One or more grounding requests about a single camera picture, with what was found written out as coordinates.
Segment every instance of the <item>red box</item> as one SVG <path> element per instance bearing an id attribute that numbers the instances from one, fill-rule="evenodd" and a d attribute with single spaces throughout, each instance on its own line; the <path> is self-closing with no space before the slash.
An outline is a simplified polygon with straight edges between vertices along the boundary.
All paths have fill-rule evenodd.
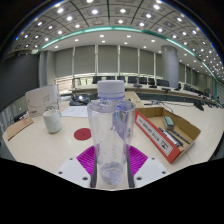
<path id="1" fill-rule="evenodd" d="M 159 130 L 157 127 L 158 125 L 165 129 L 163 123 L 164 116 L 171 117 L 176 128 L 174 128 L 174 130 L 178 130 L 178 133 L 185 137 L 190 144 L 186 143 L 185 146 L 179 146 L 178 148 L 162 131 Z M 194 144 L 196 138 L 201 132 L 200 129 L 184 118 L 177 116 L 162 107 L 138 108 L 135 113 L 135 123 L 152 141 L 169 163 L 172 163 L 177 157 L 186 152 Z"/>

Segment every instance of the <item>white table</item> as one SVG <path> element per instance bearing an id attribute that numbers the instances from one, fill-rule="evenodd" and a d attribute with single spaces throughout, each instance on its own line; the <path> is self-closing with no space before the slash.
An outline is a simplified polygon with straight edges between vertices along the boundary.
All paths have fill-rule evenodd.
<path id="1" fill-rule="evenodd" d="M 64 111 L 68 105 L 68 101 L 61 102 L 60 110 Z M 136 124 L 134 125 L 131 145 L 138 148 L 146 156 L 157 158 L 169 173 L 208 161 L 215 151 L 224 130 L 224 110 L 208 106 L 204 106 L 204 111 L 200 111 L 194 106 L 168 106 L 173 109 L 175 114 L 187 119 L 201 130 L 192 148 L 172 164 L 169 164 Z M 7 132 L 3 135 L 8 149 L 18 162 L 34 165 L 54 174 L 68 158 L 77 157 L 85 149 L 93 145 L 92 138 L 86 141 L 78 141 L 74 138 L 76 130 L 89 128 L 88 118 L 63 117 L 62 129 L 56 134 L 48 133 L 42 117 L 33 118 L 33 121 L 32 125 L 18 133 L 10 141 L 7 140 Z M 96 188 L 106 189 L 100 179 L 97 179 Z M 127 189 L 128 182 L 124 181 L 119 188 Z"/>

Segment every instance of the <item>white paper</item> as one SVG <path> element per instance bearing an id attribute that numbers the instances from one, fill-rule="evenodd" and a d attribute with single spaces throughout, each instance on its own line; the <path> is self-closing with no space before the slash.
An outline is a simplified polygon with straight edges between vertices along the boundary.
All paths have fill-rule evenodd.
<path id="1" fill-rule="evenodd" d="M 62 112 L 62 117 L 88 117 L 87 106 L 71 106 Z"/>

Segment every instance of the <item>clear plastic bottle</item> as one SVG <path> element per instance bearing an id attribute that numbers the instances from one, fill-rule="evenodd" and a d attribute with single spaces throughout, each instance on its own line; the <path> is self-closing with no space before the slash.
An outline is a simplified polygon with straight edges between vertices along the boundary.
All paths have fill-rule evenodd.
<path id="1" fill-rule="evenodd" d="M 88 104 L 88 117 L 100 176 L 107 185 L 119 185 L 127 170 L 135 104 L 124 98 L 124 81 L 98 82 L 98 98 Z"/>

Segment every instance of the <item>conference room table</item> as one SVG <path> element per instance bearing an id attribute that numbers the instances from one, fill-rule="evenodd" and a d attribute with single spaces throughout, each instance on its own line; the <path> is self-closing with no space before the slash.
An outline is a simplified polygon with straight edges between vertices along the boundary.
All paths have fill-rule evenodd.
<path id="1" fill-rule="evenodd" d="M 69 89 L 73 94 L 88 94 L 88 93 L 97 93 L 97 84 L 90 84 L 90 85 L 80 85 L 74 88 Z M 149 88 L 148 85 L 142 84 L 142 87 L 137 88 L 134 87 L 134 84 L 125 83 L 125 91 L 135 91 L 136 93 L 141 94 L 153 94 L 153 95 L 166 95 L 166 96 L 176 96 L 182 97 L 183 102 L 185 98 L 191 98 L 196 100 L 203 100 L 210 103 L 216 103 L 214 100 L 210 99 L 209 97 L 205 97 L 195 92 L 186 91 L 180 89 L 179 91 L 175 90 L 172 87 L 165 87 L 165 86 L 157 86 L 157 88 Z"/>
<path id="2" fill-rule="evenodd" d="M 148 104 L 149 101 L 140 101 L 137 107 L 164 107 L 164 105 L 144 105 L 146 103 Z M 224 110 L 222 108 L 210 108 L 208 105 L 204 105 L 204 111 L 201 111 L 190 103 L 171 103 L 169 107 L 176 115 L 185 118 L 201 130 L 194 145 L 188 151 L 170 164 L 136 124 L 134 124 L 131 140 L 132 146 L 147 157 L 156 158 L 169 172 L 169 175 L 188 166 L 207 162 L 217 148 L 224 131 Z M 68 107 L 69 101 L 60 102 L 61 112 Z M 55 134 L 48 133 L 42 116 L 34 117 L 32 120 L 33 124 L 9 141 L 7 131 L 3 134 L 4 142 L 17 162 L 31 164 L 54 175 L 66 160 L 79 156 L 87 148 L 93 146 L 92 137 L 85 141 L 74 138 L 74 132 L 78 129 L 90 128 L 87 117 L 62 117 L 62 129 Z M 128 188 L 128 180 L 124 178 L 122 184 L 114 187 L 113 190 Z M 96 189 L 109 189 L 103 184 L 98 174 Z"/>

